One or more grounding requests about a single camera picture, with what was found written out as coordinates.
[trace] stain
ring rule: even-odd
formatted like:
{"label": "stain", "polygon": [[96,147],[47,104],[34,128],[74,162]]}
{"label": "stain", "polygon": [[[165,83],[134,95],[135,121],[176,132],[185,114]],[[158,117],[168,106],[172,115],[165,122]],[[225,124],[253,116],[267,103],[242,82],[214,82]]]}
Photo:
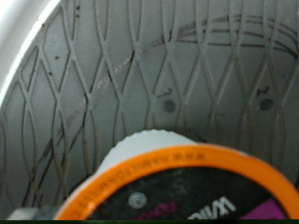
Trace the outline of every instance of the stain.
{"label": "stain", "polygon": [[264,91],[257,90],[256,95],[259,96],[260,94],[267,94],[269,91],[269,87],[267,86]]}
{"label": "stain", "polygon": [[134,58],[134,55],[135,55],[135,51],[132,52],[131,59],[130,59],[130,63],[132,63],[133,58]]}
{"label": "stain", "polygon": [[202,143],[206,143],[206,139],[202,138],[199,134],[196,135],[196,137],[198,138],[198,140]]}
{"label": "stain", "polygon": [[109,80],[110,80],[110,82],[112,82],[112,77],[111,77],[111,74],[109,73],[109,71],[107,71],[108,72],[108,77],[109,77]]}
{"label": "stain", "polygon": [[260,106],[257,108],[257,110],[262,110],[262,111],[269,111],[274,107],[275,103],[271,99],[264,99],[261,101]]}
{"label": "stain", "polygon": [[176,105],[172,100],[166,100],[164,102],[164,111],[167,113],[172,113],[176,110]]}
{"label": "stain", "polygon": [[158,95],[157,97],[158,98],[161,98],[161,97],[164,97],[164,96],[167,96],[167,95],[170,95],[172,93],[172,89],[169,88],[168,91],[166,91],[165,93],[163,93],[162,95]]}

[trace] gray drip tray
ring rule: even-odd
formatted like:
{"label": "gray drip tray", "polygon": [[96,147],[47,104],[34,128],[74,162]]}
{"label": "gray drip tray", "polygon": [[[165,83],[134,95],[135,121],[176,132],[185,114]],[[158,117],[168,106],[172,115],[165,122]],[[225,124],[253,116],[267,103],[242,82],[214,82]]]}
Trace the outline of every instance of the gray drip tray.
{"label": "gray drip tray", "polygon": [[0,110],[0,218],[166,129],[298,171],[298,1],[62,1]]}

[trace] orange plastic ring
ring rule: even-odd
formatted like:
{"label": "orange plastic ring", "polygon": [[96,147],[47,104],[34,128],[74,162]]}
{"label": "orange plastic ring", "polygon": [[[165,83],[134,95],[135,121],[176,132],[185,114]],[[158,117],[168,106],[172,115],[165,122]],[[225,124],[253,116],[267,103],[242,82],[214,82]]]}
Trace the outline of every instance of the orange plastic ring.
{"label": "orange plastic ring", "polygon": [[179,167],[212,167],[255,181],[267,189],[285,208],[290,218],[299,218],[299,194],[278,171],[263,161],[227,147],[200,144],[168,147],[122,162],[73,194],[55,219],[86,220],[121,187],[146,175]]}

